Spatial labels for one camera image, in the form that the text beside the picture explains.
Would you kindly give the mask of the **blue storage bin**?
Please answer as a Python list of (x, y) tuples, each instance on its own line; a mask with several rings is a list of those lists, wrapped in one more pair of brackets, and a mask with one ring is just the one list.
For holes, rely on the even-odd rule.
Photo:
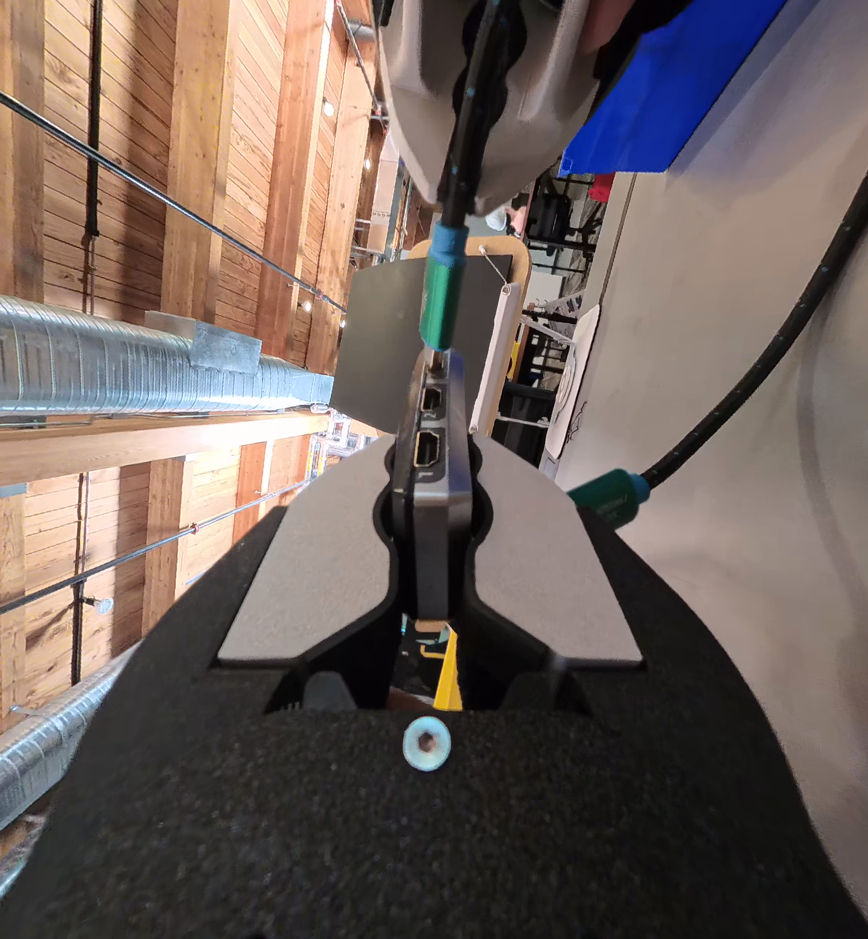
[(562, 175), (667, 170), (784, 6), (694, 1), (641, 37), (566, 147)]

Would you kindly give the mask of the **white stand base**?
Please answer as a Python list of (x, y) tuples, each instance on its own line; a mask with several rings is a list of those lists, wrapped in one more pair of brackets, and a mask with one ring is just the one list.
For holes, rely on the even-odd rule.
[(582, 378), (587, 367), (600, 315), (601, 305), (598, 303), (577, 321), (574, 328), (565, 369), (559, 381), (552, 415), (546, 432), (545, 451), (555, 461), (560, 459), (569, 438), (569, 428), (575, 414)]

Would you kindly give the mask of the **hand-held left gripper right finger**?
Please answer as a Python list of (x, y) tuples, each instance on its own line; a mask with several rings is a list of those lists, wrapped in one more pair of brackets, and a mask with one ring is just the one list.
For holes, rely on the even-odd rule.
[(474, 521), (459, 599), (465, 710), (553, 708), (586, 671), (637, 671), (638, 642), (574, 502), (472, 437)]

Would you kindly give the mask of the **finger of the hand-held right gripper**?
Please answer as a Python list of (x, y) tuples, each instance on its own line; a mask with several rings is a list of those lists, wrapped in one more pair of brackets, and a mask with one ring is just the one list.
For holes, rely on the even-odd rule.
[(487, 216), (560, 156), (591, 110), (598, 44), (585, 38), (597, 2), (501, 2), (505, 28), (487, 83), (485, 135), (471, 212)]
[(456, 123), (454, 90), (470, 56), (464, 27), (475, 1), (382, 2), (378, 17), (381, 77), (394, 143), (430, 205), (439, 187)]

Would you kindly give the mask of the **silver round ventilation duct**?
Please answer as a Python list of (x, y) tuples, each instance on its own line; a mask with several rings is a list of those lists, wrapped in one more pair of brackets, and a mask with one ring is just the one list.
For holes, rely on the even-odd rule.
[(334, 379), (158, 311), (146, 326), (0, 295), (0, 418), (272, 412), (328, 405)]
[(0, 735), (0, 833), (64, 777), (136, 643)]

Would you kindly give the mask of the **yellow storage bin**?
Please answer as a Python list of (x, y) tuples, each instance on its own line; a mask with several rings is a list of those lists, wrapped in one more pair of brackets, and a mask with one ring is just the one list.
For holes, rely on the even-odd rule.
[(460, 712), (463, 710), (458, 681), (457, 646), (457, 633), (453, 628), (448, 627), (447, 645), (433, 701), (434, 708), (440, 711)]

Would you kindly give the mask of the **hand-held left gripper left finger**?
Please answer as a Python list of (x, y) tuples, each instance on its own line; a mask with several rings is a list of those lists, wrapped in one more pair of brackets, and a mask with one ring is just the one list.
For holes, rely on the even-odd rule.
[(292, 500), (217, 654), (220, 666), (299, 677), (335, 672), (361, 709), (381, 710), (401, 642), (397, 552), (383, 523), (384, 435)]

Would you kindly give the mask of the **grey desk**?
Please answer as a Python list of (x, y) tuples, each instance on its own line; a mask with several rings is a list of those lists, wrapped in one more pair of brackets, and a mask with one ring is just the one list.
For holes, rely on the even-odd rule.
[[(663, 174), (620, 174), (558, 485), (640, 472), (773, 338), (868, 167), (868, 1), (788, 2)], [(868, 916), (868, 229), (749, 402), (623, 537), (722, 643)]]

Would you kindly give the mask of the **person's right hand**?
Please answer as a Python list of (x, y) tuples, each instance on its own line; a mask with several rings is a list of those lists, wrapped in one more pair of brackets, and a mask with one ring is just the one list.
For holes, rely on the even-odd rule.
[(610, 49), (628, 53), (646, 33), (671, 22), (687, 1), (590, 1), (581, 28), (579, 50)]

